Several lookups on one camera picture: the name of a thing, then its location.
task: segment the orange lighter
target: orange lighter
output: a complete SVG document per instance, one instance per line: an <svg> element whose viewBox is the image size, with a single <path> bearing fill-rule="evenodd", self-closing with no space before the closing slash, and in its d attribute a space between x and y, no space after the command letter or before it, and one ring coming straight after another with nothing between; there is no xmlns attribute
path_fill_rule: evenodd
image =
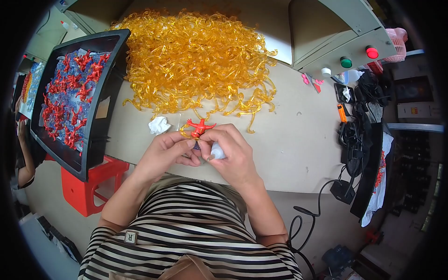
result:
<svg viewBox="0 0 448 280"><path fill-rule="evenodd" d="M347 122L347 117L346 117L346 115L345 115L345 111L344 111L344 108L342 107L342 104L338 104L338 105L337 105L337 110L338 110L338 112L339 112L340 121L346 123L346 122Z"/></svg>

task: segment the pile of yellow plastic parts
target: pile of yellow plastic parts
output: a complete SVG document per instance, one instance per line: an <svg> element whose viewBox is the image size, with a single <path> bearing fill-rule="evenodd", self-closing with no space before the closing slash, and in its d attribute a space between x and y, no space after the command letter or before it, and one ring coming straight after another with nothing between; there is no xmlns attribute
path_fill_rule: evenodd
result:
<svg viewBox="0 0 448 280"><path fill-rule="evenodd" d="M249 133L254 133L250 127L263 103L274 111L271 101L276 88L265 65L276 65L269 55L277 50L269 52L263 35L236 17L185 10L164 17L147 9L111 26L111 30L124 28L131 30L126 79L135 94L123 106L130 102L138 110L152 108L152 119L189 108L206 121L216 112L224 116L237 112L237 117L250 114ZM252 87L250 97L238 92ZM215 108L200 116L197 108L202 108L204 98L214 100Z"/></svg>

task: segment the fingernail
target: fingernail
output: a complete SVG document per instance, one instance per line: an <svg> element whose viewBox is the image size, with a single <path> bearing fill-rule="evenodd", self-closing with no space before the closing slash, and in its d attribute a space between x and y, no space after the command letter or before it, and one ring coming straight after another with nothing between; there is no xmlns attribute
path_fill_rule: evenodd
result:
<svg viewBox="0 0 448 280"><path fill-rule="evenodd" d="M187 140L187 144L188 144L188 147L193 148L194 145L196 144L196 140L194 140L194 139Z"/></svg>

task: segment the pink plastic basket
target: pink plastic basket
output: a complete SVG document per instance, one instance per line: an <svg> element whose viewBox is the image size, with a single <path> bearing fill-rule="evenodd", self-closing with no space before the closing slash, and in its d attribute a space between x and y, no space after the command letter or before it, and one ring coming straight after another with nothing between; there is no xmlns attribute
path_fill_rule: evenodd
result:
<svg viewBox="0 0 448 280"><path fill-rule="evenodd" d="M383 58L387 62L404 61L406 57L405 42L408 40L408 33L403 28L386 28L392 43L396 49L396 55Z"/></svg>

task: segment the green button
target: green button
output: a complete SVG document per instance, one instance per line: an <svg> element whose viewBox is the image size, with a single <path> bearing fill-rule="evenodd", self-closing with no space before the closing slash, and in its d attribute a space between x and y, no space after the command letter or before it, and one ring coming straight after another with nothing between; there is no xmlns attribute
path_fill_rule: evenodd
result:
<svg viewBox="0 0 448 280"><path fill-rule="evenodd" d="M340 65L344 68L352 68L352 61L348 58L340 60Z"/></svg>

